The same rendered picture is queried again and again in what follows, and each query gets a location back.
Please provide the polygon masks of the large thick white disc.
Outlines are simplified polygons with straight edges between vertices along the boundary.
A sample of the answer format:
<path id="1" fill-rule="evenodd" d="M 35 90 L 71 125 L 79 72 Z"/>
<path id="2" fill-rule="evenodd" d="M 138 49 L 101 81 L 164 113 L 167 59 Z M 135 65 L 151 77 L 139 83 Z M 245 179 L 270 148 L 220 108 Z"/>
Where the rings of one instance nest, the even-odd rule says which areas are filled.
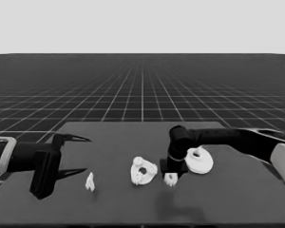
<path id="1" fill-rule="evenodd" d="M 185 157 L 189 170 L 196 174 L 207 174 L 214 165 L 211 154 L 202 146 L 189 148 Z"/>

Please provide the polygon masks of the small white T-shaped piece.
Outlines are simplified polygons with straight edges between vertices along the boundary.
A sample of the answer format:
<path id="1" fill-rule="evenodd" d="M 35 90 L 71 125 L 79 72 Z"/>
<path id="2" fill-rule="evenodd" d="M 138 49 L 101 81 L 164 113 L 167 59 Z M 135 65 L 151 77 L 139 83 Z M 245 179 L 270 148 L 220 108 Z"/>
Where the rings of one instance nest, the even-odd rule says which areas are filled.
<path id="1" fill-rule="evenodd" d="M 94 174 L 92 172 L 89 173 L 88 177 L 85 181 L 85 188 L 93 192 L 95 190 L 95 182 L 94 182 Z"/>

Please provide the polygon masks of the white round carrier with pins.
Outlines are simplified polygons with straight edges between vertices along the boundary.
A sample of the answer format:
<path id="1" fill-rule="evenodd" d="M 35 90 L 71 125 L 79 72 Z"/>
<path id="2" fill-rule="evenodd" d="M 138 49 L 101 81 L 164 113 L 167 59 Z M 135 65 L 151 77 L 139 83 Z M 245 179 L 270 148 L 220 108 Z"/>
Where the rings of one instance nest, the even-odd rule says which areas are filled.
<path id="1" fill-rule="evenodd" d="M 153 176 L 153 175 L 149 175 L 148 174 L 148 172 L 147 172 L 147 165 L 150 164 L 150 163 L 153 163 L 153 162 L 143 159 L 143 165 L 142 166 L 136 166 L 132 162 L 132 165 L 131 165 L 131 168 L 130 168 L 131 181 L 132 181 L 132 178 L 135 175 L 142 174 L 143 179 L 142 179 L 142 183 L 140 185 L 146 185 L 149 182 L 151 182 L 155 178 L 156 175 Z"/>

